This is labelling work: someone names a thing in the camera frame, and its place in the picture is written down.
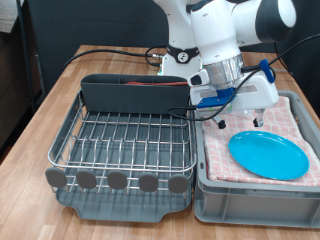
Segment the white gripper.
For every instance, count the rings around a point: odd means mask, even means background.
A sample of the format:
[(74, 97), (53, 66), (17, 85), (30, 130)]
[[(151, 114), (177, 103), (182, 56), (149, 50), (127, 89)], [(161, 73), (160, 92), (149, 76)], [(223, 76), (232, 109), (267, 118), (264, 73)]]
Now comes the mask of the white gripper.
[[(216, 90), (212, 84), (193, 86), (190, 89), (191, 103), (199, 115), (216, 113), (230, 98), (231, 94), (224, 90)], [(251, 76), (237, 91), (232, 101), (221, 111), (222, 115), (244, 110), (255, 110), (257, 117), (253, 120), (255, 127), (264, 125), (265, 108), (273, 107), (278, 101), (278, 92), (274, 83), (270, 83), (264, 73)], [(219, 129), (224, 129), (226, 123), (219, 116), (213, 121)]]

